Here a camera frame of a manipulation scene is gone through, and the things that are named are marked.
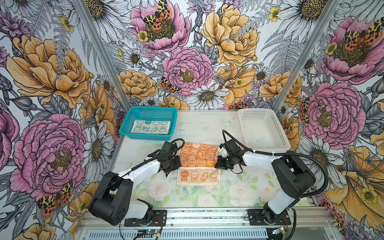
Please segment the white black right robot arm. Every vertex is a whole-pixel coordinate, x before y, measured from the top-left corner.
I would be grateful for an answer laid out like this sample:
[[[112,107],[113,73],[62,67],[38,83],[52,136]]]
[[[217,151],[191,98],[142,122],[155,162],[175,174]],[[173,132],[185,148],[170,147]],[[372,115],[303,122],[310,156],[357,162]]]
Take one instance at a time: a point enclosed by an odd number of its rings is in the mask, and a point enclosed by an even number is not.
[[[275,173],[281,189],[264,205],[262,211],[263,220],[269,225],[299,202],[316,181],[315,175],[302,158],[292,151],[267,153],[242,149],[235,140],[229,140],[219,146],[215,168],[233,170],[235,165],[262,168]]]

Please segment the cream towel blue swirls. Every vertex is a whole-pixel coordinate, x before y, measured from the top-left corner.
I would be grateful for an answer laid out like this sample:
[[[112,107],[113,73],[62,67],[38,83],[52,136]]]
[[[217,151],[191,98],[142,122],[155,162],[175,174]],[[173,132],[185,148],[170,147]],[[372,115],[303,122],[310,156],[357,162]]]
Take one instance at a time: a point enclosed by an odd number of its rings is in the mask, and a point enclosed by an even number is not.
[[[130,133],[167,135],[170,129],[170,121],[135,120]]]

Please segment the white plastic laundry basket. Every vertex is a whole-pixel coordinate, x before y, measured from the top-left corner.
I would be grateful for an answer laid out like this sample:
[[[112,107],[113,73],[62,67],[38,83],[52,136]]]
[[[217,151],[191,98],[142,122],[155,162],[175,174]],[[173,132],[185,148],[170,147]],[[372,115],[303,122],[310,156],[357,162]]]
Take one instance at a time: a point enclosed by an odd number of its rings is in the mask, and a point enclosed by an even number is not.
[[[238,117],[245,146],[261,152],[285,153],[291,149],[286,133],[271,109],[241,109]]]

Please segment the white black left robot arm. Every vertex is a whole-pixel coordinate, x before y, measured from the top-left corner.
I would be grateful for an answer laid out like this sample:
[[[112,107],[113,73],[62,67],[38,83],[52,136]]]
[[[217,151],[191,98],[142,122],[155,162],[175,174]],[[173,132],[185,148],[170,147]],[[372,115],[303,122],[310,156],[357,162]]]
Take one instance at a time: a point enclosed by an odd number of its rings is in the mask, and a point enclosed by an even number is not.
[[[120,173],[107,172],[89,203],[89,212],[112,226],[128,220],[148,225],[156,218],[153,206],[144,200],[132,200],[133,190],[148,178],[163,171],[166,176],[181,167],[178,152],[185,140],[164,142],[161,149],[150,153],[136,166]]]

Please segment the orange and white towel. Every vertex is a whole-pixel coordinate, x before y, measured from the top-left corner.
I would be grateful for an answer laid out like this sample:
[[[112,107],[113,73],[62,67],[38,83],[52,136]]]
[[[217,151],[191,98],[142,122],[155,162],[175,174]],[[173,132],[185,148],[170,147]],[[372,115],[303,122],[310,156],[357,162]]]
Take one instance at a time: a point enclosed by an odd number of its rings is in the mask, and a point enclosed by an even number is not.
[[[185,143],[180,150],[182,166],[178,169],[180,186],[216,186],[220,184],[221,170],[215,165],[219,147],[199,143]]]

